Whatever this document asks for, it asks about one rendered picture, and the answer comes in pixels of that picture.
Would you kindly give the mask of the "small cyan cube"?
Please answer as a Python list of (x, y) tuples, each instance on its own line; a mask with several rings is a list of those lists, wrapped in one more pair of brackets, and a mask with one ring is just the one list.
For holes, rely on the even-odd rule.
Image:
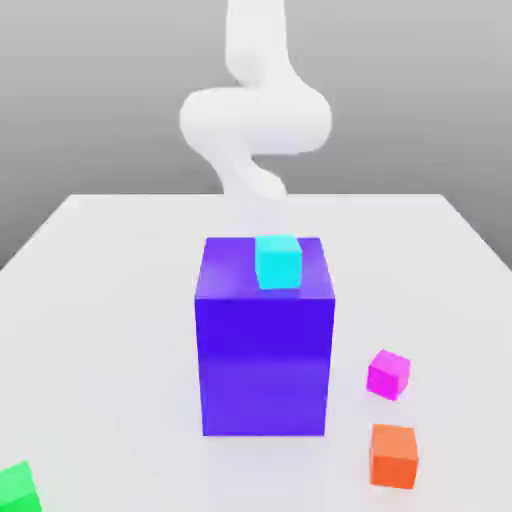
[(298, 289), (302, 276), (302, 248), (292, 235), (255, 238), (255, 272), (263, 290)]

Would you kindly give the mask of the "small magenta cube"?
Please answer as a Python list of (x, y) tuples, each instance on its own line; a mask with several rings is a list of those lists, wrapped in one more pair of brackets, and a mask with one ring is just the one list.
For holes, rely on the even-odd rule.
[(380, 350), (368, 367), (366, 389), (382, 398), (396, 401), (408, 385), (411, 361), (387, 350)]

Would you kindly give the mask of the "small orange cube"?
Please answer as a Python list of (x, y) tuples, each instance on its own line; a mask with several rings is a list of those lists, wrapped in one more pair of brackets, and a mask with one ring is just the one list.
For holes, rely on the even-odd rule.
[(415, 430), (410, 427), (374, 424), (369, 450), (370, 483), (411, 490), (419, 465)]

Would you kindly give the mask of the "small green cube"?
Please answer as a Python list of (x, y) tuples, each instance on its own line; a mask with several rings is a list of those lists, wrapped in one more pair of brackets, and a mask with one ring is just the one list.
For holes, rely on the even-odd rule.
[(0, 512), (42, 512), (27, 461), (0, 470)]

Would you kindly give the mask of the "large purple box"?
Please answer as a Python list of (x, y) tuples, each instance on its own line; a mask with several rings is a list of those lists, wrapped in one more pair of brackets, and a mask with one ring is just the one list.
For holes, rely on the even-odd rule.
[(325, 432), (335, 293), (322, 243), (299, 241), (298, 289), (262, 290), (251, 238), (209, 238), (195, 291), (206, 436)]

